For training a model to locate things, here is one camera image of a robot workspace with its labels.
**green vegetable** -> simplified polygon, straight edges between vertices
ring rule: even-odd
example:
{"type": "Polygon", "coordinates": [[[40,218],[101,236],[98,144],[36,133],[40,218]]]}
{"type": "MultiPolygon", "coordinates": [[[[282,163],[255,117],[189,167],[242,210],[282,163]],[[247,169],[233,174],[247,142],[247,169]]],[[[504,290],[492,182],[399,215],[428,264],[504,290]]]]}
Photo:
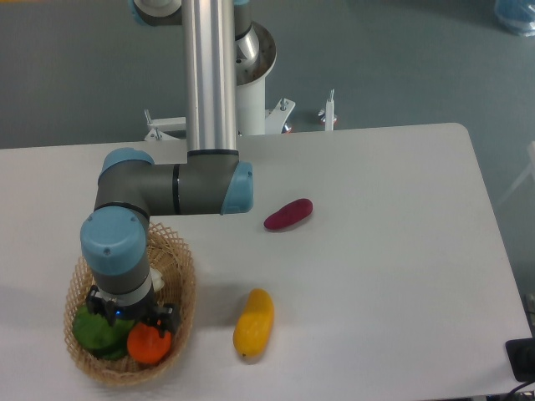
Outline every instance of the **green vegetable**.
{"type": "Polygon", "coordinates": [[[97,358],[115,360],[124,353],[128,333],[135,321],[117,320],[110,326],[105,318],[92,315],[83,305],[73,321],[73,335],[80,346],[97,358]]]}
{"type": "Polygon", "coordinates": [[[105,359],[106,361],[116,361],[122,357],[125,357],[126,355],[128,355],[128,349],[126,347],[121,347],[117,348],[112,353],[106,353],[105,355],[97,358],[105,359]]]}

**yellow mango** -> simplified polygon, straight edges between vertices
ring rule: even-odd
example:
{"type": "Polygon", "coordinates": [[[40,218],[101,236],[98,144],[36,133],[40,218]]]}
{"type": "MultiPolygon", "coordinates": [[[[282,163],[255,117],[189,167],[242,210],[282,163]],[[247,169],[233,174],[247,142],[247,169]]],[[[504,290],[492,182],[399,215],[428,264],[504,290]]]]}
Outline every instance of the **yellow mango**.
{"type": "Polygon", "coordinates": [[[232,339],[240,355],[254,358],[262,354],[268,345],[274,317],[275,307],[269,294],[260,288],[252,290],[232,339]]]}

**white table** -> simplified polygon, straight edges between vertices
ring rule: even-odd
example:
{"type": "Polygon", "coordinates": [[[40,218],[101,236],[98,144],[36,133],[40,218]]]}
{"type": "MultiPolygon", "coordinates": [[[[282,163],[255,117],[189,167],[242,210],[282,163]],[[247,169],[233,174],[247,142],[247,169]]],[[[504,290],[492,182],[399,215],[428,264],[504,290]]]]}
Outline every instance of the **white table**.
{"type": "MultiPolygon", "coordinates": [[[[184,162],[183,141],[127,144],[184,162]]],[[[191,245],[198,308],[163,378],[108,389],[64,346],[79,228],[104,157],[125,144],[0,151],[0,394],[41,400],[417,400],[505,393],[504,343],[530,336],[469,135],[458,124],[241,138],[255,206],[154,218],[191,245]],[[308,197],[313,217],[262,222],[308,197]],[[243,299],[266,288],[264,358],[236,356],[243,299]]]]}

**wicker basket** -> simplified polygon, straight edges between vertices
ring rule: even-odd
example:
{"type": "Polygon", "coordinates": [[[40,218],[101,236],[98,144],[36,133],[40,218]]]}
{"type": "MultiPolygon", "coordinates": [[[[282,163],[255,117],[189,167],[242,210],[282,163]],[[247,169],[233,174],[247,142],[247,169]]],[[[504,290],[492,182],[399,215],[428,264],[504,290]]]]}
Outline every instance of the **wicker basket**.
{"type": "Polygon", "coordinates": [[[171,350],[160,363],[148,366],[130,356],[118,361],[95,358],[80,347],[72,332],[76,311],[84,304],[94,279],[83,257],[79,258],[70,282],[64,314],[64,334],[67,350],[76,366],[91,378],[110,386],[125,386],[146,382],[165,372],[176,362],[190,335],[195,310],[196,287],[193,260],[188,245],[170,228],[162,224],[149,227],[148,254],[150,266],[163,276],[164,287],[156,293],[156,301],[180,305],[181,326],[173,337],[171,350]]]}

